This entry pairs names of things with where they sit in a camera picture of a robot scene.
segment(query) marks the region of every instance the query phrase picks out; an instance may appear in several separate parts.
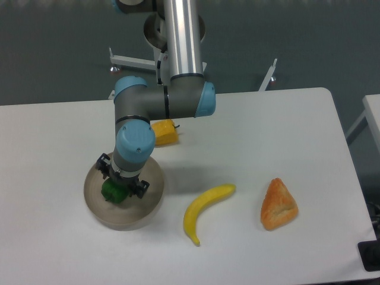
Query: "toy bread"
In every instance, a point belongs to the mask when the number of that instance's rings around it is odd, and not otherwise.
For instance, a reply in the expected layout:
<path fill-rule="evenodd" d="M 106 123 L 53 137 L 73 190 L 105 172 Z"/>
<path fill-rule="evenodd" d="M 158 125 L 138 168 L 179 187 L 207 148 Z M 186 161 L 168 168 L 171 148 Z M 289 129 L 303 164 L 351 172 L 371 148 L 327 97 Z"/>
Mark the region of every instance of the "toy bread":
<path fill-rule="evenodd" d="M 274 230 L 292 221 L 298 214 L 295 199 L 280 178 L 271 181 L 261 207 L 261 222 Z"/>

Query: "green pepper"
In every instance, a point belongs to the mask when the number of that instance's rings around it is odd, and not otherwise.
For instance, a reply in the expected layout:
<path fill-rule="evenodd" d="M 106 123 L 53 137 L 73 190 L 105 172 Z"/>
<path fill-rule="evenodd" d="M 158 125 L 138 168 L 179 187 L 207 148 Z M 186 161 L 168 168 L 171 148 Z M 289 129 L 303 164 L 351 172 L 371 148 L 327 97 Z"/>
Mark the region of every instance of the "green pepper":
<path fill-rule="evenodd" d="M 120 186 L 114 183 L 114 181 L 109 178 L 103 182 L 102 195 L 106 201 L 119 204 L 129 195 L 129 189 L 128 187 Z"/>

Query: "table surface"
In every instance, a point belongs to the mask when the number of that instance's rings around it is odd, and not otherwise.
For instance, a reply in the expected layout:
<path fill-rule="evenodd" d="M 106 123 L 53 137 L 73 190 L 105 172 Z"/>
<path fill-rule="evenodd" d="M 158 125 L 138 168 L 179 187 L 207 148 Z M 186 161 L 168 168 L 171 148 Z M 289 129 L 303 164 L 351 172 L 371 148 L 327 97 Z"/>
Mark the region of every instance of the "table surface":
<path fill-rule="evenodd" d="M 164 200 L 148 225 L 115 231 L 87 208 L 87 172 L 115 143 L 112 101 L 0 107 L 0 276 L 4 284 L 305 284 L 379 277 L 357 243 L 375 235 L 328 90 L 218 94 L 213 116 L 177 119 L 156 148 Z M 260 209 L 280 177 L 299 206 L 266 231 Z M 201 192 L 234 196 L 183 232 Z"/>
<path fill-rule="evenodd" d="M 365 96 L 363 104 L 370 131 L 380 151 L 380 94 Z"/>

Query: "yellow banana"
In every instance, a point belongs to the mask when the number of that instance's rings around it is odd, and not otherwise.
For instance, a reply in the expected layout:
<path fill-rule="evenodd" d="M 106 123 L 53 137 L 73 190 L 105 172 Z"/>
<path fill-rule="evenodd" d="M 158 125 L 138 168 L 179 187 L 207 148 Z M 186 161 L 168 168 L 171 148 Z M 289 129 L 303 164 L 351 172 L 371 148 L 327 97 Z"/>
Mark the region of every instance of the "yellow banana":
<path fill-rule="evenodd" d="M 195 245 L 200 246 L 201 244 L 196 232 L 198 215 L 209 205 L 230 197 L 235 192 L 235 189 L 234 184 L 222 184 L 211 188 L 202 193 L 187 208 L 183 217 L 183 229 Z"/>

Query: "yellow pepper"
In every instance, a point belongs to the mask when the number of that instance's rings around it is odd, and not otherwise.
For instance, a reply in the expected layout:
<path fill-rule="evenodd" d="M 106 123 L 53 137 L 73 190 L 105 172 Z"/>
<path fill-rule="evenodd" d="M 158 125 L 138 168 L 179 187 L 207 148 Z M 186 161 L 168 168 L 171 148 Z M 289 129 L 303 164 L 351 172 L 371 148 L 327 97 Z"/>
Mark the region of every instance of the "yellow pepper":
<path fill-rule="evenodd" d="M 178 134 L 174 122 L 170 119 L 152 124 L 152 129 L 156 135 L 156 145 L 173 144 L 178 141 Z"/>

